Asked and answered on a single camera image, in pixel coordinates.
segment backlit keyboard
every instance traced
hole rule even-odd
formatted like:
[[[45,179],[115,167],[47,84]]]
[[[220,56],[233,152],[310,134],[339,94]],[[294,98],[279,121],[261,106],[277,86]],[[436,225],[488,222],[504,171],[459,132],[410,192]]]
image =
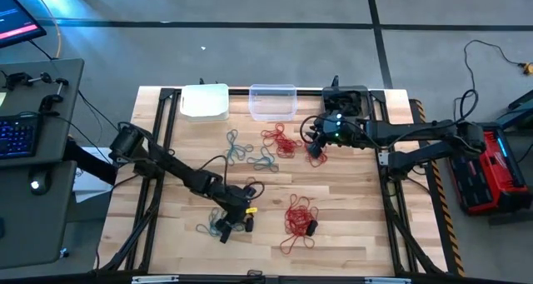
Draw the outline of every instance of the backlit keyboard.
[[[0,117],[0,159],[34,156],[41,124],[32,113]]]

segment clear plastic container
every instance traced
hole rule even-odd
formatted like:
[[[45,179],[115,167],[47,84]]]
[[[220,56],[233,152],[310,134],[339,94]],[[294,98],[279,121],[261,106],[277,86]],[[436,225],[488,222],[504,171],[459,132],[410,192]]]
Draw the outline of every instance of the clear plastic container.
[[[298,103],[291,84],[254,84],[250,87],[248,109],[256,121],[291,121]]]

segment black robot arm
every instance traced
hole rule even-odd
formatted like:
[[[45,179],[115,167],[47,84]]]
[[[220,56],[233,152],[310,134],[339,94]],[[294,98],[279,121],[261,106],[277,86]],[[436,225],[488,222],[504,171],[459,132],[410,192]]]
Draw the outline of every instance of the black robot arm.
[[[251,185],[240,188],[227,185],[226,179],[205,169],[192,169],[178,160],[152,138],[152,134],[129,122],[124,125],[113,141],[109,157],[118,163],[134,162],[133,172],[146,178],[155,178],[169,172],[183,181],[192,193],[213,200],[227,214],[216,222],[221,232],[221,242],[225,243],[236,224],[247,222],[246,230],[251,231],[252,216],[247,214],[250,202],[256,194]],[[147,140],[147,150],[142,146]]]
[[[345,117],[336,111],[308,119],[311,118],[315,118],[313,132],[306,135],[312,141],[303,135],[302,139],[309,144],[307,149],[313,157],[319,157],[326,144],[388,151],[396,142],[440,141],[412,152],[382,152],[380,164],[388,166],[389,176],[397,179],[405,179],[415,165],[455,155],[476,157],[486,149],[483,129],[471,122],[445,120],[393,125]]]

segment computer monitor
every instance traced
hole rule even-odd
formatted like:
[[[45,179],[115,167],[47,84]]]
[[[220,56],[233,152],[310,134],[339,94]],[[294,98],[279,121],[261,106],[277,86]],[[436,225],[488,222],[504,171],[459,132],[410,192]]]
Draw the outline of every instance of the computer monitor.
[[[0,0],[0,48],[46,34],[17,0]]]

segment wooden tabletop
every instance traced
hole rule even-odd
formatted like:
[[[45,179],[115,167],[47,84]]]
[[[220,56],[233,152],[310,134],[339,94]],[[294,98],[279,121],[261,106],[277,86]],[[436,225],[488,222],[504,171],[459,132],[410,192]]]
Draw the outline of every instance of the wooden tabletop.
[[[152,130],[160,87],[140,87],[132,122]],[[405,90],[385,90],[389,118],[392,123],[412,122]],[[208,159],[228,149],[226,134],[239,131],[238,144],[252,144],[249,155],[259,157],[261,130],[273,129],[274,122],[255,122],[248,111],[248,96],[230,96],[230,117],[223,122],[187,122],[177,116],[171,148],[176,156],[198,168]],[[285,134],[300,139],[301,121],[320,113],[319,97],[299,97],[294,121],[285,123]],[[168,107],[163,121],[167,120]],[[165,132],[165,122],[161,133]],[[417,142],[399,142],[397,150],[418,148]],[[182,182],[171,175],[165,177],[162,204],[159,209],[154,240],[151,273],[246,274],[260,270],[272,275],[299,276],[392,276],[391,252],[387,238],[385,214],[379,187],[375,153],[371,149],[328,147],[328,161],[312,167],[303,148],[294,158],[278,158],[279,172],[255,171],[251,164],[236,162],[229,167],[228,184],[245,184],[255,177],[266,185],[264,194],[253,201],[259,211],[252,233],[233,232],[226,244],[218,238],[197,232],[196,225],[207,224],[213,201],[191,194]],[[214,161],[208,170],[223,173],[223,161]],[[120,170],[117,181],[132,175],[130,167]],[[426,184],[415,173],[410,177]],[[446,270],[441,239],[431,197],[416,184],[402,183],[411,232],[424,251],[442,270]],[[111,200],[102,233],[99,253],[102,265],[107,263],[125,242],[132,230],[141,179],[118,187]],[[306,196],[316,206],[319,226],[312,249],[298,240],[290,255],[280,250],[285,233],[284,215],[290,195]],[[401,235],[397,235],[401,257],[407,267]],[[144,236],[137,251],[136,265],[141,260]]]

